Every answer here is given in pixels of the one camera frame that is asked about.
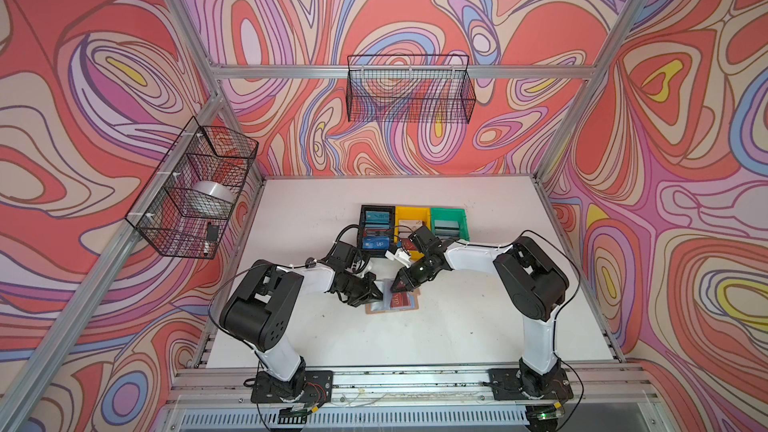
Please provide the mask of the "red card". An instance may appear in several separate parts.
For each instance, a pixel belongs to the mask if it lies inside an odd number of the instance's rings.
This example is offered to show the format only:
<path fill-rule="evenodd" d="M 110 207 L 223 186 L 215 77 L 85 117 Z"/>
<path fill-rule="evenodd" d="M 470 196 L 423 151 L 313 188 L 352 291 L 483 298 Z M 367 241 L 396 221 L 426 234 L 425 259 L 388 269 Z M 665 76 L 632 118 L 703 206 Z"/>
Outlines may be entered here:
<path fill-rule="evenodd" d="M 410 292 L 393 293 L 390 299 L 391 310 L 410 310 L 416 306 L 416 300 Z"/>

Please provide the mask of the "tan card holder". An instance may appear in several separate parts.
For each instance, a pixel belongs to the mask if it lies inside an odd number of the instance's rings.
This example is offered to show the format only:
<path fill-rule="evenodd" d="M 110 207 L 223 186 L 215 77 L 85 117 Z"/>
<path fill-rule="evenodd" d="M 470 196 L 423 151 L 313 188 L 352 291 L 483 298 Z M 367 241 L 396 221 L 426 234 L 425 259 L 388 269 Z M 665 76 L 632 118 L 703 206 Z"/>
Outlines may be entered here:
<path fill-rule="evenodd" d="M 367 315 L 406 312 L 417 310 L 419 308 L 419 290 L 392 292 L 391 279 L 377 280 L 375 281 L 375 285 L 381 290 L 383 299 L 381 301 L 366 304 L 365 313 Z"/>

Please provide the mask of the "blue VIP card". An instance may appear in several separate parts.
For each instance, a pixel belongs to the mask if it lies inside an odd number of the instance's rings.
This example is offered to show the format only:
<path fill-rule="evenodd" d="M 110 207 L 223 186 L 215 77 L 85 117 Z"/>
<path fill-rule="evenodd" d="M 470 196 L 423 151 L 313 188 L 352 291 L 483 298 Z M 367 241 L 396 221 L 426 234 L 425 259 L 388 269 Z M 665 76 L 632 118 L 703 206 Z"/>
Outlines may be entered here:
<path fill-rule="evenodd" d="M 362 249 L 367 251 L 386 251 L 390 247 L 388 236 L 368 236 L 362 239 Z"/>

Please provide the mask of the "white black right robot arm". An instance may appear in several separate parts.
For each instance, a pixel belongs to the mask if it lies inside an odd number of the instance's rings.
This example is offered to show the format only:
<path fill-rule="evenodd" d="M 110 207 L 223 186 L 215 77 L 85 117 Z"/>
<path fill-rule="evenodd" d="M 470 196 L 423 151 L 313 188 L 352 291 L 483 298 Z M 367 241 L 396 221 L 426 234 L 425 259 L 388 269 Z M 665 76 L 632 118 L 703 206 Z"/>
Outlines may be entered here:
<path fill-rule="evenodd" d="M 409 240 L 422 257 L 398 270 L 391 292 L 413 291 L 443 271 L 494 273 L 523 316 L 524 371 L 543 377 L 560 368 L 554 316 L 566 303 L 570 282 L 528 230 L 510 243 L 492 245 L 443 239 L 422 226 Z"/>

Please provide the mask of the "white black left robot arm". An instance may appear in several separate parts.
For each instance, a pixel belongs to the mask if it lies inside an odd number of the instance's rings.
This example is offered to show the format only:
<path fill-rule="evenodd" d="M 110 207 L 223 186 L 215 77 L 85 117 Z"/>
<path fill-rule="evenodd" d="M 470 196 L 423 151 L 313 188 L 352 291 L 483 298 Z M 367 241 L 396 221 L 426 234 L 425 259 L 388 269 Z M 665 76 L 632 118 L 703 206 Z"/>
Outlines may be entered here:
<path fill-rule="evenodd" d="M 331 294 L 344 305 L 359 307 L 383 300 L 376 275 L 356 268 L 368 266 L 358 249 L 335 243 L 321 259 L 302 266 L 259 259 L 247 269 L 223 305 L 218 327 L 251 349 L 272 379 L 295 382 L 306 367 L 285 337 L 295 306 L 309 295 Z"/>

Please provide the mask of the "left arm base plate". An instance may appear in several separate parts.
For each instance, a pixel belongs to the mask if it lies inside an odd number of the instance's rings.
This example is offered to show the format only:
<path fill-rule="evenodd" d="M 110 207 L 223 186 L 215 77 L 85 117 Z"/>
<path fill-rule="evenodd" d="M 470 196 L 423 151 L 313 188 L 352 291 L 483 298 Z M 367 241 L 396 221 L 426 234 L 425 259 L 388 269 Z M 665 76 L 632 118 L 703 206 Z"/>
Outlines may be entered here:
<path fill-rule="evenodd" d="M 300 369 L 288 381 L 280 381 L 261 371 L 245 384 L 251 385 L 254 404 L 322 405 L 332 399 L 334 373 L 331 370 Z"/>

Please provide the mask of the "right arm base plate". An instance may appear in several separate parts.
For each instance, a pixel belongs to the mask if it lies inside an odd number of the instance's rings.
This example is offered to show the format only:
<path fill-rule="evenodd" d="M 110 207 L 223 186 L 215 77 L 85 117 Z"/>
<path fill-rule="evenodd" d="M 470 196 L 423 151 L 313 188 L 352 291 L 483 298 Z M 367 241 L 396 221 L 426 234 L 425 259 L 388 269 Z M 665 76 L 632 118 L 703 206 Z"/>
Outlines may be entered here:
<path fill-rule="evenodd" d="M 515 368 L 488 370 L 487 387 L 497 401 L 544 400 L 567 402 L 574 393 L 561 363 L 539 374 L 524 363 Z"/>

